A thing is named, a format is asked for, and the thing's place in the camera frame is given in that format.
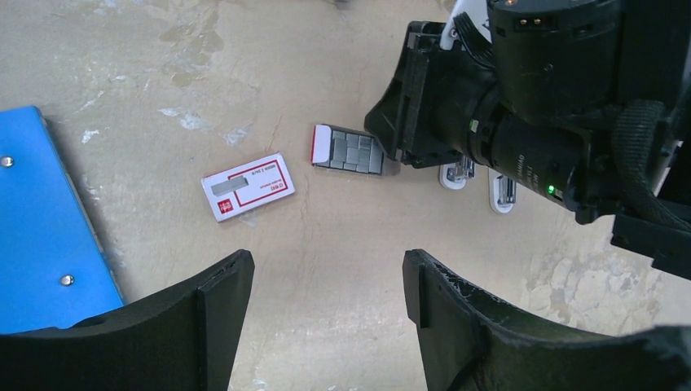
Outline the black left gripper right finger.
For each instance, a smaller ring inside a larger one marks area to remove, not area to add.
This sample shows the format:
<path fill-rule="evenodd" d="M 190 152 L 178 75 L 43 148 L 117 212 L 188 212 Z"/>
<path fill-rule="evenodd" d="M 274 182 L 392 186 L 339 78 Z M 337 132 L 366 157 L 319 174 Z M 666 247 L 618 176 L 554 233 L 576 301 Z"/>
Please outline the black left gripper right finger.
<path fill-rule="evenodd" d="M 430 390 L 687 390 L 690 329 L 606 336 L 526 312 L 422 249 L 403 258 Z"/>

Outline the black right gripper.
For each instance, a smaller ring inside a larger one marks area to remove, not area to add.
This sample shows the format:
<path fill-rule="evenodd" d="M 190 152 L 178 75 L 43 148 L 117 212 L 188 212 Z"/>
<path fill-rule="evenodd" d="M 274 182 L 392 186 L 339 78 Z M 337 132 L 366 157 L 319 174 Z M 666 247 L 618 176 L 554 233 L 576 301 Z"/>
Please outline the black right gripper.
<path fill-rule="evenodd" d="M 416 169 L 464 157 L 488 166 L 500 114 L 492 46 L 475 24 L 455 20 L 446 33 L 441 23 L 414 21 L 364 129 L 387 157 Z"/>

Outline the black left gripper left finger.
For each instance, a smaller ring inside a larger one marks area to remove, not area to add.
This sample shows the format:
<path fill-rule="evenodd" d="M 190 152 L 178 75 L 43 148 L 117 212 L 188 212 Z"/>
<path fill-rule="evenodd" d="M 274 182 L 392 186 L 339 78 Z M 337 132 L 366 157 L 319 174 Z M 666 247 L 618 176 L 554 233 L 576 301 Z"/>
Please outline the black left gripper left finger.
<path fill-rule="evenodd" d="M 180 283 L 59 329 L 1 338 L 4 390 L 226 390 L 253 285 L 240 249 Z"/>

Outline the red white staple box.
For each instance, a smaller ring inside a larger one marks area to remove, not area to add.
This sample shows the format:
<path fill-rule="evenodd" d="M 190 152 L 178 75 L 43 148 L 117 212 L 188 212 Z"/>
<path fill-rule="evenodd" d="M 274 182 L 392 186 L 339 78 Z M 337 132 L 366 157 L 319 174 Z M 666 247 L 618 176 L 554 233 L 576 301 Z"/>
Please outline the red white staple box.
<path fill-rule="evenodd" d="M 217 222 L 280 200 L 296 191 L 279 153 L 206 176 L 200 184 Z"/>

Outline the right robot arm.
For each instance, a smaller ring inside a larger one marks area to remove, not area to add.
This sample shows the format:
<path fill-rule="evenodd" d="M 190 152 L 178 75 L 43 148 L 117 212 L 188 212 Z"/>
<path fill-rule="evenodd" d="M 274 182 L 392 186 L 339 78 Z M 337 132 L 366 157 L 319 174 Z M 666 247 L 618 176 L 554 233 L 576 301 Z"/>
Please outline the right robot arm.
<path fill-rule="evenodd" d="M 364 119 L 415 168 L 470 160 L 690 276 L 690 4 L 457 1 L 407 26 Z"/>

